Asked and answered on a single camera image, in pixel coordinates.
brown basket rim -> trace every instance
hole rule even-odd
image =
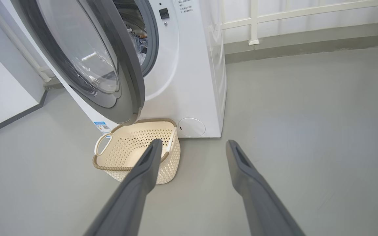
[[[166,121],[172,123],[174,127],[177,127],[176,122],[174,122],[172,119],[168,118],[154,118],[154,119],[144,119],[144,120],[139,120],[135,122],[135,124],[139,123],[146,123],[146,122],[159,122],[159,121]],[[124,127],[123,125],[118,125],[114,129],[111,130],[111,133],[114,133],[116,130],[120,129],[121,127]],[[161,157],[160,163],[162,163],[169,155],[169,152],[166,151],[164,155]],[[96,169],[99,170],[110,170],[110,171],[131,171],[133,167],[109,167],[109,166],[99,166],[97,164],[97,155],[93,156],[93,166],[96,167]]]

perforated basket wall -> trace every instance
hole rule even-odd
[[[156,184],[165,184],[176,175],[180,160],[177,133],[170,152],[166,151],[174,127],[176,124],[169,119],[141,120],[130,126],[118,126],[112,130],[111,141],[104,152],[94,155],[93,164],[114,179],[123,181],[151,141],[161,139],[163,149]]]

front-loading washing machine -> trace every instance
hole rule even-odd
[[[179,137],[221,137],[219,0],[11,2],[26,36],[102,132],[170,118]]]

blue and white sticker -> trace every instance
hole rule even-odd
[[[104,121],[94,122],[94,124],[103,134],[111,132],[111,129],[106,125]]]

gray baseboard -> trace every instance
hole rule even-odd
[[[378,47],[378,24],[290,33],[224,45],[227,64],[300,54]]]
[[[28,114],[36,111],[37,109],[42,108],[43,104],[45,103],[45,99],[46,99],[46,95],[47,94],[48,94],[48,91],[45,90],[45,92],[43,93],[42,98],[40,99],[39,104],[37,104],[36,106],[33,106],[33,107],[31,107],[31,108],[29,108],[29,109],[27,109],[27,110],[25,110],[25,111],[23,111],[23,112],[15,115],[15,116],[7,119],[6,121],[1,122],[0,123],[0,129],[3,128],[3,127],[5,127],[5,126],[7,126],[7,125],[9,125],[9,124],[11,124],[12,122],[15,122],[16,120],[18,120],[18,119],[20,119],[20,118],[22,118],[24,116],[26,116],[26,115],[28,115]]]

